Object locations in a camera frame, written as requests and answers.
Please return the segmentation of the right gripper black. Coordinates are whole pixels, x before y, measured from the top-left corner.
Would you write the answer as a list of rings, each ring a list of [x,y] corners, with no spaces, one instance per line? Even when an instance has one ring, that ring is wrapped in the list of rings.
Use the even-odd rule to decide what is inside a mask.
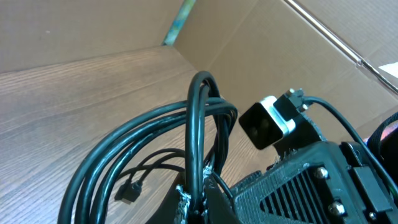
[[[397,223],[391,193],[356,142],[288,149],[233,189],[241,223]]]

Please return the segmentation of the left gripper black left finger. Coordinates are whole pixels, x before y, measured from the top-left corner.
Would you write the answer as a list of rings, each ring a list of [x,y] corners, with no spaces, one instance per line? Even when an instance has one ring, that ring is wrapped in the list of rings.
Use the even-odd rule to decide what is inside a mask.
[[[156,213],[155,223],[183,223],[187,219],[190,196],[185,191],[185,174],[177,174]]]

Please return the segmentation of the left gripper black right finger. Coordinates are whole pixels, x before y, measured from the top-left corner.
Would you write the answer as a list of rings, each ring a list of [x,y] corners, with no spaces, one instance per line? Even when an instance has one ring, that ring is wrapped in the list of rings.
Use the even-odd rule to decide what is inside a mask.
[[[203,186],[207,223],[239,224],[231,205],[233,193],[212,166],[206,166],[203,170]]]

